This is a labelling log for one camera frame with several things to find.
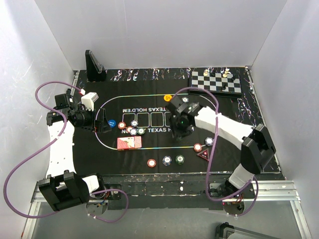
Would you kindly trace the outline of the red playing card deck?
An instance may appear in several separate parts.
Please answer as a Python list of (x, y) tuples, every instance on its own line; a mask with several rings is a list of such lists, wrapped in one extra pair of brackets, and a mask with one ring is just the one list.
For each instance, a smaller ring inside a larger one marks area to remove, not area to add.
[(117, 138), (117, 150), (133, 150), (142, 147), (141, 136), (119, 137)]

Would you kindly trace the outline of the red poker chip stack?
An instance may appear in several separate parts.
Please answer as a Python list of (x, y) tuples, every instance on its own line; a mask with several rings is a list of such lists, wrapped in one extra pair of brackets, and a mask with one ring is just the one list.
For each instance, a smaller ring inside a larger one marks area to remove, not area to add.
[(149, 159), (149, 160), (147, 161), (147, 166), (150, 167), (150, 168), (155, 167), (156, 164), (157, 164), (157, 162), (156, 162), (154, 159)]

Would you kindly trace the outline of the black triangular all-in marker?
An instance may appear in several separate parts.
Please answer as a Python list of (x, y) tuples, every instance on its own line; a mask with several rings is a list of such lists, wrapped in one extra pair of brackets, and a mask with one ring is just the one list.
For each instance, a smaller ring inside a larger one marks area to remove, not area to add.
[(207, 149), (199, 152), (197, 154), (197, 156), (202, 158), (202, 159), (204, 159), (204, 160), (206, 160), (206, 161), (209, 161), (209, 149), (207, 148)]

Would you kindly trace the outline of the blue small blind button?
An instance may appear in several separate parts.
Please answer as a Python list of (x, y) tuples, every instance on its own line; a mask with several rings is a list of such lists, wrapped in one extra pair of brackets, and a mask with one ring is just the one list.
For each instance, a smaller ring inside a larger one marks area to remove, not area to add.
[(109, 124), (109, 126), (110, 126), (111, 128), (114, 128), (114, 127), (117, 125), (117, 124), (116, 124), (116, 121), (113, 120), (113, 119), (109, 120), (109, 121), (108, 121), (108, 124)]

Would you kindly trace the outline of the yellow dealer button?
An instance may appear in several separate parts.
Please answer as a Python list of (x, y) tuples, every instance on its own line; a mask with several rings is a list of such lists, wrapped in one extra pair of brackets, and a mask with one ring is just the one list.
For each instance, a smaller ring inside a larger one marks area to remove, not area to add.
[(170, 102), (171, 99), (172, 99), (172, 95), (169, 95), (169, 94), (164, 95), (163, 99), (164, 99), (166, 102)]

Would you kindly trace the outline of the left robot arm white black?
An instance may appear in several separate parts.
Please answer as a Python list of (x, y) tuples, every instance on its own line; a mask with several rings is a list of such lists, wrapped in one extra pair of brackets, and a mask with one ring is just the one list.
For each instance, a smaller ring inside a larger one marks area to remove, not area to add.
[(77, 102), (69, 92), (55, 96), (56, 106), (47, 114), (52, 145), (46, 178), (39, 181), (39, 190), (47, 203), (58, 212), (89, 202), (90, 196), (101, 199), (106, 187), (97, 174), (80, 177), (73, 162), (75, 128), (89, 132), (108, 132), (106, 113), (96, 118), (94, 103), (98, 94), (89, 92)]

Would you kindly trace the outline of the green poker chip stack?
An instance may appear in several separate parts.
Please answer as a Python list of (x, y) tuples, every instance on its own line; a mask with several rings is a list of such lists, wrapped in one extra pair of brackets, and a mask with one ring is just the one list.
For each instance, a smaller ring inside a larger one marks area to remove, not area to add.
[(176, 158), (175, 158), (175, 162), (178, 164), (178, 165), (182, 165), (184, 164), (184, 156), (183, 155), (177, 155)]

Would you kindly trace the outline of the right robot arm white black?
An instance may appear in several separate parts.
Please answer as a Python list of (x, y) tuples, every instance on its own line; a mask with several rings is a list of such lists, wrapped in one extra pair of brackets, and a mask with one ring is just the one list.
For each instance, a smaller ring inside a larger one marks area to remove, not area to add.
[(170, 113), (169, 122), (173, 138), (183, 138), (196, 127), (222, 137), (240, 150), (240, 163), (225, 182), (226, 194), (239, 197), (244, 186), (260, 174), (276, 153), (276, 148), (266, 126), (250, 126), (234, 121), (200, 103), (185, 103), (172, 98), (165, 107)]

